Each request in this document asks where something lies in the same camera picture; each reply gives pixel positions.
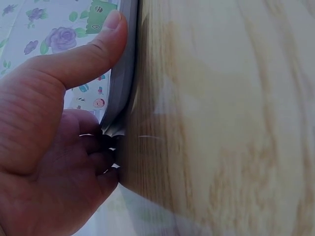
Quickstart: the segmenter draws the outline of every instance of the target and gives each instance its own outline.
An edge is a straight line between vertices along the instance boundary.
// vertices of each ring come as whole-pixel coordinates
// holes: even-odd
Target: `floral wallpaper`
[[[91,3],[0,1],[0,78],[30,57],[57,54],[90,42],[95,37],[86,34]],[[110,72],[67,91],[64,107],[88,110],[100,121],[107,107],[109,83]]]

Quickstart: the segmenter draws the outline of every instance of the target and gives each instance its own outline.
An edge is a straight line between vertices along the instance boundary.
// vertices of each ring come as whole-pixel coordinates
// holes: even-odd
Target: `knuckle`
[[[74,114],[72,114],[71,112],[69,111],[64,111],[63,114],[62,114],[62,121],[64,124],[66,125],[70,125],[71,124],[74,124],[75,122],[78,122],[77,118],[75,117]]]
[[[49,55],[35,56],[35,57],[27,59],[25,63],[27,66],[37,66],[39,64],[42,64],[43,60],[47,60],[48,58],[49,58]]]
[[[93,53],[96,60],[102,61],[103,63],[109,65],[110,67],[113,65],[108,48],[102,42],[102,40],[96,38],[90,45],[91,52]]]

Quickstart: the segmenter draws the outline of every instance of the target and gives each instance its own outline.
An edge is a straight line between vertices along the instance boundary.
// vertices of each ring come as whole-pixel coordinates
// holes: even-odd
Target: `wooden surface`
[[[314,236],[315,1],[140,2],[120,164],[160,235]]]

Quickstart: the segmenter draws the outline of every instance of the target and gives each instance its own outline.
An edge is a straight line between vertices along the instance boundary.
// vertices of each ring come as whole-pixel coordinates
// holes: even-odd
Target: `finger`
[[[106,173],[97,176],[97,180],[105,201],[118,185],[117,169],[110,168]]]
[[[92,134],[101,135],[101,127],[97,118],[90,112],[84,110],[64,110],[64,116],[72,116],[78,121],[79,135]]]
[[[58,79],[66,89],[70,89],[85,84],[112,68],[125,49],[126,39],[126,19],[114,10],[106,18],[103,30],[88,45],[60,54],[34,57],[20,69],[40,71]]]
[[[117,27],[109,29],[115,18]],[[65,90],[93,80],[118,61],[126,45],[126,19],[114,12],[106,22],[89,45],[32,58],[0,80],[0,168],[33,173],[57,132]]]
[[[92,160],[95,174],[101,175],[108,169],[110,169],[114,164],[114,159],[108,152],[98,152],[89,155],[89,158]]]
[[[88,155],[98,152],[100,150],[99,141],[95,136],[83,135],[80,137],[80,139]]]

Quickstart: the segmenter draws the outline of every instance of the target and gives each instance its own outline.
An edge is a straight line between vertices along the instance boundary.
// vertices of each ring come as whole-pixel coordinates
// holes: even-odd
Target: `green leaf print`
[[[47,46],[47,44],[45,43],[45,40],[41,43],[40,45],[40,53],[42,55],[45,55],[46,53],[48,53],[49,47]]]
[[[84,38],[88,36],[84,28],[76,28],[74,31],[76,32],[78,38]]]
[[[71,22],[75,22],[78,19],[78,13],[76,11],[72,11],[69,15],[69,20]]]
[[[7,43],[8,39],[4,39],[0,42],[0,48],[2,48],[6,43]]]
[[[32,25],[33,25],[33,22],[30,21],[29,24],[28,24],[28,29],[30,29]]]
[[[80,19],[84,19],[84,18],[88,18],[89,16],[89,12],[88,11],[82,11],[81,15],[80,15]]]
[[[26,12],[26,15],[30,16],[32,14],[32,12],[33,12],[32,10],[29,10],[29,11]]]
[[[48,14],[46,13],[46,9],[45,9],[44,13],[41,15],[40,18],[41,18],[42,20],[48,18]]]

